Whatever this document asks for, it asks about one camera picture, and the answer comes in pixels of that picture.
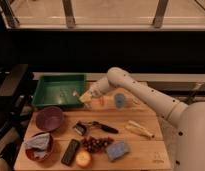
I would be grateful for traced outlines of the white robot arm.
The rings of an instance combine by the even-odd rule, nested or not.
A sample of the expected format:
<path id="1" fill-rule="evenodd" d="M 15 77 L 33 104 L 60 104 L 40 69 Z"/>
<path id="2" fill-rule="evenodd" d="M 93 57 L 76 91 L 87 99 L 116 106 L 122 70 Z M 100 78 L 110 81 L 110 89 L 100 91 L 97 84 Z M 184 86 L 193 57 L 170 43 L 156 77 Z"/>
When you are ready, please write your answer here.
<path id="1" fill-rule="evenodd" d="M 119 67 L 110 68 L 80 96 L 80 101 L 89 103 L 119 87 L 145 102 L 177 128 L 174 171 L 205 171 L 205 102 L 188 105 L 139 83 Z"/>

